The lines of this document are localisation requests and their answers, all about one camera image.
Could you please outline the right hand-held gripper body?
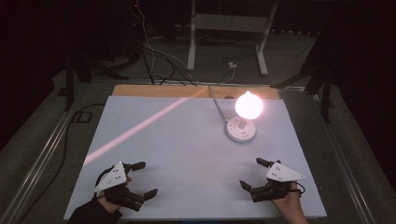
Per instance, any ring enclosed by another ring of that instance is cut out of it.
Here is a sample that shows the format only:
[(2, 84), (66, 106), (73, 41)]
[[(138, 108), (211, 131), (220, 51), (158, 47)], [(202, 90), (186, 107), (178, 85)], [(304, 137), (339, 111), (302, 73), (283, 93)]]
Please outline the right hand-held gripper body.
[[(305, 179), (305, 176), (274, 161), (272, 167), (268, 168), (266, 175), (267, 183), (262, 187), (251, 188), (249, 192), (254, 203), (282, 199), (290, 192), (290, 184)], [(304, 186), (298, 189), (300, 195), (305, 192)]]

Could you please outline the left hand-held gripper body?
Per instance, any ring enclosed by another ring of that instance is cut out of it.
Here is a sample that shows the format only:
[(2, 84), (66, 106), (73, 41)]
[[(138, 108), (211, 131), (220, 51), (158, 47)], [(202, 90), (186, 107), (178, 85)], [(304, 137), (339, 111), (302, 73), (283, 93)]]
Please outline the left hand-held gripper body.
[(134, 194), (127, 188), (127, 175), (131, 170), (130, 163), (120, 161), (116, 165), (104, 170), (97, 178), (94, 196), (103, 191), (110, 203), (139, 211), (144, 197)]

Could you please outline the person's left hand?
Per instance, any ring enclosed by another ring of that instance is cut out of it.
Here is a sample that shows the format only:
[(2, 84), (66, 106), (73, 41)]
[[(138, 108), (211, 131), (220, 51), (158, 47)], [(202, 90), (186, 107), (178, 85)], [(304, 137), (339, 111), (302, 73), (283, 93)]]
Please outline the person's left hand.
[(99, 196), (96, 198), (96, 201), (99, 202), (99, 204), (101, 204), (107, 210), (107, 212), (111, 214), (114, 214), (121, 209), (120, 205), (110, 203), (106, 199), (106, 194), (103, 191), (100, 192)]

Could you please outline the person's right hand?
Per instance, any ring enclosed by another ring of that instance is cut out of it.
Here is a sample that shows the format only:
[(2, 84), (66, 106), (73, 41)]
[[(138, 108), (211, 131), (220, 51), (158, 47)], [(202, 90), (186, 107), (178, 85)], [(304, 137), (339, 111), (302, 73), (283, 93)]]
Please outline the person's right hand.
[(310, 224), (301, 207), (300, 193), (295, 182), (290, 184), (290, 192), (287, 196), (272, 200), (272, 203), (289, 224)]

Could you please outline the white round power socket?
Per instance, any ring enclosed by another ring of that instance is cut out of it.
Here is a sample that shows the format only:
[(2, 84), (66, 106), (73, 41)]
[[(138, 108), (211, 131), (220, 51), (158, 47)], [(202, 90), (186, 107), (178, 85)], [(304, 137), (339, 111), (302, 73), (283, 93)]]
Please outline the white round power socket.
[(225, 131), (230, 139), (237, 143), (250, 142), (256, 135), (256, 126), (253, 121), (241, 117), (229, 119)]

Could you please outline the white table mat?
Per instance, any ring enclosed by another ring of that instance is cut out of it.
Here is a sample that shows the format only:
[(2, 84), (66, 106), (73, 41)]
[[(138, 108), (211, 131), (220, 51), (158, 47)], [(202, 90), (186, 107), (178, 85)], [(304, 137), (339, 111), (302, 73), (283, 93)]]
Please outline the white table mat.
[(142, 194), (157, 189), (125, 220), (260, 219), (277, 217), (269, 202), (254, 203), (239, 181), (265, 184), (267, 168), (257, 158), (281, 161), (303, 174), (302, 207), (308, 217), (324, 217), (324, 205), (281, 100), (267, 100), (255, 119), (252, 141), (238, 144), (225, 133), (234, 114), (230, 99), (111, 96), (92, 139), (65, 213), (70, 216), (93, 195), (106, 168), (120, 161), (144, 161), (130, 188)]

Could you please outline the glowing round bulb lamp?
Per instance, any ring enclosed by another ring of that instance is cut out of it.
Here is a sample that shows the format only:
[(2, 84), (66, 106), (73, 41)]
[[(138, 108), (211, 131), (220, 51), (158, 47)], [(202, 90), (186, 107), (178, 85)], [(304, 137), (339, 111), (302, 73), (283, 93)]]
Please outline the glowing round bulb lamp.
[(235, 112), (243, 119), (256, 119), (263, 110), (263, 102), (259, 96), (247, 91), (235, 103)]

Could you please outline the black floor box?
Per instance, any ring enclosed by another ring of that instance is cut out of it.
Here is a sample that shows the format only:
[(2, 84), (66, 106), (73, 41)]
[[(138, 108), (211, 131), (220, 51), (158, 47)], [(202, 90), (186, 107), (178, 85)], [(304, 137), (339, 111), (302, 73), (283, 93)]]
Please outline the black floor box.
[(90, 123), (92, 120), (92, 112), (77, 111), (72, 118), (74, 123)]

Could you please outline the wooden table board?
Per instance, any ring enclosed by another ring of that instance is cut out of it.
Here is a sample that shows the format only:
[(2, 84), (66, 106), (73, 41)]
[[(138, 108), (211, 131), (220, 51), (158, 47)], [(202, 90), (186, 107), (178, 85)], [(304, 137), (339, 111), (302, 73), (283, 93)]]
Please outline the wooden table board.
[(143, 97), (188, 97), (188, 98), (220, 98), (237, 99), (250, 91), (261, 99), (277, 100), (279, 94), (276, 89), (268, 87), (209, 87), (209, 86), (161, 86), (161, 85), (117, 85), (113, 96), (143, 96)]

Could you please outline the black stand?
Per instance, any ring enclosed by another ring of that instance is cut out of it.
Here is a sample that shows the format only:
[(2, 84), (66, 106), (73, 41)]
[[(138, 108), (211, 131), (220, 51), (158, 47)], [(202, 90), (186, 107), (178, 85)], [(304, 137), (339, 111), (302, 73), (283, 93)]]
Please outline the black stand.
[(271, 85), (272, 88), (285, 89), (300, 79), (310, 77), (304, 88), (304, 93), (317, 94), (319, 90), (322, 90), (320, 114), (327, 123), (330, 122), (329, 107), (332, 81), (331, 55), (328, 52), (330, 39), (328, 32), (320, 32), (300, 71), (293, 77)]
[(81, 50), (69, 50), (65, 54), (65, 111), (68, 111), (75, 101), (74, 77), (80, 82), (89, 83), (92, 80), (92, 74), (89, 66), (98, 69), (105, 75), (115, 79), (126, 80), (127, 77), (121, 76), (114, 70), (104, 66), (95, 59), (89, 57)]

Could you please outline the white metal stand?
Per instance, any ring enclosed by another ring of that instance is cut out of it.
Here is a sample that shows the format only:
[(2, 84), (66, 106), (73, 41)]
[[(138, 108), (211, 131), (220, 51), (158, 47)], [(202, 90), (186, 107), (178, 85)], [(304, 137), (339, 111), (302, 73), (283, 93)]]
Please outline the white metal stand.
[(248, 32), (262, 34), (262, 40), (255, 47), (255, 52), (260, 74), (262, 76), (266, 76), (268, 74), (268, 69), (263, 51), (272, 28), (276, 10), (277, 3), (272, 3), (269, 13), (264, 17), (222, 15), (219, 12), (217, 14), (204, 14), (196, 12), (196, 0), (191, 0), (191, 35), (187, 70), (192, 72), (195, 68), (195, 33), (197, 29), (210, 31)]

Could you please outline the aluminium floor rail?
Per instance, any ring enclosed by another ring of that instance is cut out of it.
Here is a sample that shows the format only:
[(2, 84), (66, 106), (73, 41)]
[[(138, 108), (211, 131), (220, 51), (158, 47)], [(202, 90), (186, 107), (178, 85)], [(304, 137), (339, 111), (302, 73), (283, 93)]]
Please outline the aluminium floor rail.
[(16, 224), (40, 176), (56, 150), (72, 110), (89, 88), (75, 87), (69, 107), (55, 91), (0, 151), (0, 224)]
[(326, 138), (330, 142), (330, 152), (332, 153), (341, 177), (346, 185), (346, 189), (349, 194), (349, 198), (353, 202), (357, 213), (360, 217), (362, 224), (377, 224), (373, 213), (371, 212), (370, 208), (366, 200), (364, 199), (361, 188), (354, 177), (349, 165), (347, 164), (347, 159), (334, 135), (331, 130), (330, 124), (325, 121), (322, 117), (320, 109), (321, 109), (321, 101), (319, 100), (316, 94), (308, 94), (308, 99), (311, 102), (311, 105), (314, 107), (315, 113), (318, 116), (319, 122), (322, 126), (322, 129), (325, 133)]

